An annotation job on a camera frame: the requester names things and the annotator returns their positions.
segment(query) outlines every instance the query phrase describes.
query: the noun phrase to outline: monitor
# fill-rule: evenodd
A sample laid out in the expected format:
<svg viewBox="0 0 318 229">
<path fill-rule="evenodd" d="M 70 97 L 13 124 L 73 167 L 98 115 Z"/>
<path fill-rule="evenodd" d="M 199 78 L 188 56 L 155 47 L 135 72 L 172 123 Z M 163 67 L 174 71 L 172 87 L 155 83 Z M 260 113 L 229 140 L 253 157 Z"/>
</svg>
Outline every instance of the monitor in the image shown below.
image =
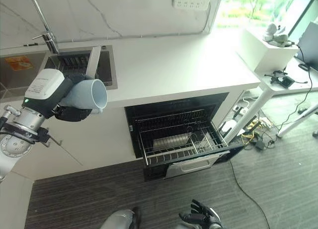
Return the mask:
<svg viewBox="0 0 318 229">
<path fill-rule="evenodd" d="M 318 71 L 318 24 L 310 22 L 307 29 L 299 39 L 298 45 L 301 47 L 306 64 Z M 296 58 L 303 60 L 299 51 Z"/>
</svg>

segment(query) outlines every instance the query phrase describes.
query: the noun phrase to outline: gray carpet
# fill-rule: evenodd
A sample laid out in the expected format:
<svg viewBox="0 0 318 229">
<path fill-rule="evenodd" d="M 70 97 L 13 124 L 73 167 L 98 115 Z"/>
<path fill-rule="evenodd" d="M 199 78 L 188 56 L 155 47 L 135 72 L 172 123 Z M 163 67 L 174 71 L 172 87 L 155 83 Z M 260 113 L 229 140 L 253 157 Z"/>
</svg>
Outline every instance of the gray carpet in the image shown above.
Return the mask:
<svg viewBox="0 0 318 229">
<path fill-rule="evenodd" d="M 275 97 L 264 113 L 279 124 L 303 94 Z M 318 93 L 311 93 L 312 103 Z M 233 158 L 242 188 L 265 211 L 271 229 L 318 228 L 318 129 L 313 115 L 274 149 L 243 150 Z M 229 229 L 266 229 L 260 209 L 238 188 L 229 162 L 211 169 L 144 182 L 141 161 L 34 183 L 26 229 L 98 229 L 118 209 L 139 206 L 143 229 L 174 228 L 192 198 L 213 206 Z"/>
</svg>

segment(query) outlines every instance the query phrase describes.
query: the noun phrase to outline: sink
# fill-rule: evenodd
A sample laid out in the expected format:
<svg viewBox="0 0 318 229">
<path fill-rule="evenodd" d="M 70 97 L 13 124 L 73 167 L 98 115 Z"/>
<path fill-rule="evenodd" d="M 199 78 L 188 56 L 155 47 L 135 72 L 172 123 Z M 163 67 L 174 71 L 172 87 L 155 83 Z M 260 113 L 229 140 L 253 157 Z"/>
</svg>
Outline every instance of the sink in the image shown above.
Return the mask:
<svg viewBox="0 0 318 229">
<path fill-rule="evenodd" d="M 0 58 L 0 102 L 23 99 L 37 76 L 47 52 L 23 53 Z"/>
<path fill-rule="evenodd" d="M 0 102 L 22 100 L 25 91 L 38 72 L 44 68 L 59 69 L 65 74 L 86 73 L 92 48 L 61 49 L 59 54 L 48 51 L 25 53 L 0 58 Z M 18 70 L 10 60 L 20 57 L 26 69 Z M 105 84 L 107 90 L 117 89 L 114 55 L 112 46 L 102 46 L 95 78 Z"/>
<path fill-rule="evenodd" d="M 86 73 L 91 48 L 67 49 L 45 58 L 44 68 L 59 69 L 64 74 Z M 95 78 L 100 79 L 107 90 L 117 88 L 113 51 L 111 46 L 102 46 Z"/>
</svg>

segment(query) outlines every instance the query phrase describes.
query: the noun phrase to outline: wall outlet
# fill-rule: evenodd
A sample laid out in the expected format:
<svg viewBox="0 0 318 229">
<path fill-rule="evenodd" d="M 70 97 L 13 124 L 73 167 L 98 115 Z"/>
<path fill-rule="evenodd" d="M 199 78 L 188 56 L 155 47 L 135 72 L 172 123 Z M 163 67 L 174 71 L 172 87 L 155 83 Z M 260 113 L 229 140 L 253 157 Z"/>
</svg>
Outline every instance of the wall outlet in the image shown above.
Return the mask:
<svg viewBox="0 0 318 229">
<path fill-rule="evenodd" d="M 176 9 L 206 10 L 210 0 L 173 0 Z"/>
<path fill-rule="evenodd" d="M 239 106 L 235 105 L 235 106 L 233 107 L 233 111 L 234 111 L 234 112 L 237 112 L 238 110 L 239 110 Z M 239 115 L 243 116 L 243 115 L 245 115 L 245 114 L 247 113 L 247 111 L 248 111 L 248 108 L 247 108 L 247 107 L 244 107 L 244 108 L 239 112 Z"/>
</svg>

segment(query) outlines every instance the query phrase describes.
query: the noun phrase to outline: table leg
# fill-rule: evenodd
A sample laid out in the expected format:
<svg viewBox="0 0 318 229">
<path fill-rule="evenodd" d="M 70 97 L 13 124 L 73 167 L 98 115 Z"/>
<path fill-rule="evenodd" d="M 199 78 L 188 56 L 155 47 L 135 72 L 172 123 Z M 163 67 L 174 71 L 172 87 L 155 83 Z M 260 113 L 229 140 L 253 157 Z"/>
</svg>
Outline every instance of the table leg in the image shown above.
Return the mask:
<svg viewBox="0 0 318 229">
<path fill-rule="evenodd" d="M 291 129 L 298 126 L 300 123 L 305 121 L 308 117 L 313 115 L 318 110 L 318 103 L 316 105 L 313 105 L 308 110 L 304 111 L 293 123 L 289 124 L 288 126 L 285 126 L 283 129 L 281 129 L 278 133 L 278 137 L 283 137 L 284 134 L 289 132 Z"/>
<path fill-rule="evenodd" d="M 226 143 L 229 143 L 242 129 L 249 120 L 257 114 L 261 107 L 273 96 L 273 91 L 270 88 L 267 88 L 263 93 L 258 97 L 258 99 L 252 104 L 249 110 L 245 115 L 237 122 L 237 124 L 230 130 L 230 132 L 224 137 Z"/>
</svg>

